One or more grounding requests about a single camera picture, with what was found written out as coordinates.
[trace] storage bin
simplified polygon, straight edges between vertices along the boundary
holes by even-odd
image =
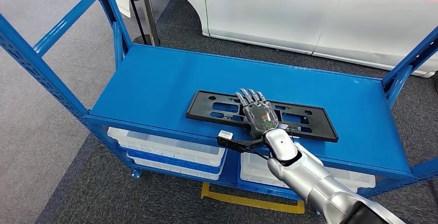
[[[108,136],[116,139],[122,148],[181,159],[212,167],[221,165],[225,148],[189,141],[138,133],[110,127]]]
[[[166,170],[166,171],[173,171],[176,173],[181,173],[181,174],[186,174],[186,175],[191,175],[191,176],[204,178],[204,179],[211,179],[211,180],[218,180],[219,177],[221,176],[221,172],[222,172],[222,169],[224,167],[222,164],[220,166],[218,173],[208,173],[208,172],[198,171],[198,170],[189,169],[189,168],[185,168],[185,167],[181,167],[181,166],[175,166],[175,165],[170,165],[170,164],[161,163],[161,162],[157,162],[157,161],[150,161],[148,159],[134,157],[134,156],[130,155],[129,152],[127,152],[127,156],[129,158],[133,159],[134,162],[138,165],[158,168],[158,169],[162,169],[162,170]]]
[[[227,150],[214,146],[148,135],[110,127],[116,139],[138,165],[211,180],[219,179]]]
[[[240,160],[240,178],[242,180],[288,188],[285,183],[272,175],[266,160],[257,154],[242,153],[240,155]],[[373,175],[329,167],[326,167],[326,170],[331,172],[338,182],[342,183],[353,192],[357,192],[357,189],[360,187],[370,188],[376,186],[376,179]]]

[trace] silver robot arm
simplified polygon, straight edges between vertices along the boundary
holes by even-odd
[[[239,152],[253,151],[266,144],[270,150],[269,170],[285,182],[306,203],[316,207],[329,224],[404,223],[380,204],[361,197],[336,181],[322,162],[294,142],[284,129],[271,103],[261,92],[251,89],[236,92],[242,110],[251,125],[253,141],[234,141],[222,131],[218,144]]]
[[[272,174],[315,206],[329,224],[404,223],[380,204],[336,181],[323,163],[285,130],[272,129],[263,137],[271,151],[268,167]]]

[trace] car door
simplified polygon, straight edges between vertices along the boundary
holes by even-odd
[[[211,37],[311,54],[340,0],[206,0]]]
[[[438,0],[341,0],[314,55],[391,69],[438,25]],[[438,70],[438,55],[416,75]]]

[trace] gray carpet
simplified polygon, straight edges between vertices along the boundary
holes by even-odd
[[[194,9],[171,0],[158,21],[162,45],[226,56],[382,77],[386,71],[201,35]],[[432,80],[411,76],[393,115],[411,165],[438,154],[438,94]],[[138,180],[89,136],[37,223],[325,223],[311,206],[304,215],[200,199],[201,183],[153,172]],[[414,185],[377,197],[396,215],[413,223],[438,223],[438,181]],[[256,199],[293,203],[246,191],[212,190]]]

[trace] shelf leg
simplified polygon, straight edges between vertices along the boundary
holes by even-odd
[[[140,176],[142,175],[142,172],[143,172],[142,170],[134,169],[132,170],[131,177],[134,179],[139,179]]]

